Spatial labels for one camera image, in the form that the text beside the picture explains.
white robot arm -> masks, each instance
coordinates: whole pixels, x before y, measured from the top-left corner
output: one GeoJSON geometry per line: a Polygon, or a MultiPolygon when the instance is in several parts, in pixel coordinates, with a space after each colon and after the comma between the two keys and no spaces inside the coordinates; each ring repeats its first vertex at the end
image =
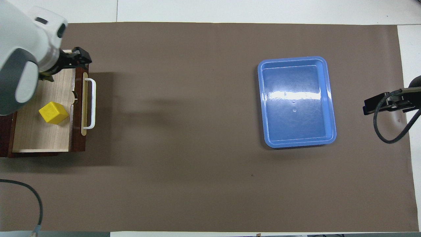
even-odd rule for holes
{"type": "Polygon", "coordinates": [[[0,0],[0,115],[25,105],[39,79],[53,81],[51,75],[63,68],[92,62],[79,47],[70,54],[60,49],[66,27],[66,19],[51,11],[34,7],[24,14],[0,0]]]}

wooden drawer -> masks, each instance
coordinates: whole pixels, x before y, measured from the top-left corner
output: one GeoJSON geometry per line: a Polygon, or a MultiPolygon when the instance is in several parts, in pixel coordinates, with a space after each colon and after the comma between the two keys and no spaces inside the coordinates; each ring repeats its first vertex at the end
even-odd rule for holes
{"type": "Polygon", "coordinates": [[[86,86],[83,87],[87,73],[83,68],[64,69],[53,76],[54,82],[39,81],[28,104],[14,114],[0,116],[0,157],[54,156],[59,152],[85,151],[86,137],[82,135],[82,128],[86,126],[86,119],[82,121],[82,117],[86,117],[86,112],[83,113],[87,104],[86,86]],[[69,114],[58,125],[46,123],[38,112],[50,101],[62,104],[69,114]]]}

brown mat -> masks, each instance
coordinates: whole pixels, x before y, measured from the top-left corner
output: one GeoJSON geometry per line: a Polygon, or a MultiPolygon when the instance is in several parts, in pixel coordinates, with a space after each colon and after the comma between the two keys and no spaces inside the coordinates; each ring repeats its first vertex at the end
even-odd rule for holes
{"type": "MultiPolygon", "coordinates": [[[[387,145],[363,100],[402,87],[396,26],[70,24],[92,56],[97,126],[86,152],[2,159],[45,206],[43,230],[418,231],[409,139],[387,145]],[[338,136],[273,150],[257,64],[322,56],[338,136]]],[[[382,113],[385,136],[405,116],[382,113]]],[[[35,198],[2,185],[1,230],[30,229],[35,198]]]]}

light wood surface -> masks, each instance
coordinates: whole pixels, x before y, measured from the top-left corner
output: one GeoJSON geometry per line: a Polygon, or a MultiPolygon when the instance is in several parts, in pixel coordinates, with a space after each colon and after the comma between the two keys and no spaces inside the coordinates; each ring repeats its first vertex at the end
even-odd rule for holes
{"type": "Polygon", "coordinates": [[[69,117],[58,125],[48,124],[38,110],[54,101],[70,114],[75,101],[71,90],[74,73],[75,69],[65,69],[53,76],[54,82],[38,82],[34,97],[17,113],[13,152],[69,151],[69,117]]]}

black cable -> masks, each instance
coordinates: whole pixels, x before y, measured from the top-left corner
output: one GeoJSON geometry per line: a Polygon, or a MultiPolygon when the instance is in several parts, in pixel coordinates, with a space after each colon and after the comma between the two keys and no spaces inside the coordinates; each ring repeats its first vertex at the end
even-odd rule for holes
{"type": "Polygon", "coordinates": [[[38,224],[37,224],[37,225],[40,226],[41,222],[43,221],[43,203],[41,202],[41,198],[38,195],[37,191],[33,187],[31,187],[29,184],[22,183],[22,182],[19,182],[19,181],[14,181],[14,180],[9,180],[9,179],[0,179],[0,182],[2,182],[2,183],[14,183],[14,184],[21,185],[23,187],[27,187],[29,190],[32,191],[32,193],[35,194],[35,197],[37,197],[38,204],[40,206],[40,217],[38,219],[38,224]]]}
{"type": "Polygon", "coordinates": [[[389,94],[387,94],[385,97],[383,97],[383,98],[380,100],[380,102],[379,102],[379,103],[377,104],[377,106],[376,106],[376,109],[374,110],[374,117],[373,117],[374,131],[376,132],[376,134],[377,134],[377,136],[380,138],[380,140],[382,140],[383,142],[388,143],[388,144],[395,143],[395,142],[399,141],[400,139],[402,139],[402,137],[404,137],[404,136],[408,133],[409,129],[412,127],[412,125],[414,125],[415,121],[416,121],[416,120],[418,119],[418,117],[421,115],[421,110],[418,110],[418,111],[415,113],[414,117],[412,117],[412,118],[411,118],[411,120],[409,121],[409,123],[408,123],[408,124],[405,126],[405,128],[402,130],[402,132],[401,132],[401,133],[400,133],[397,137],[395,137],[395,138],[394,138],[394,139],[392,139],[392,140],[387,140],[386,138],[384,138],[384,137],[380,134],[380,131],[378,130],[378,127],[377,127],[377,115],[378,115],[378,112],[379,112],[379,110],[380,110],[380,107],[383,105],[383,103],[385,103],[385,102],[386,102],[387,98],[389,98],[389,97],[391,97],[391,96],[396,96],[396,95],[398,95],[398,94],[400,94],[400,93],[402,93],[402,89],[399,89],[399,90],[396,90],[396,91],[390,92],[389,94]]]}

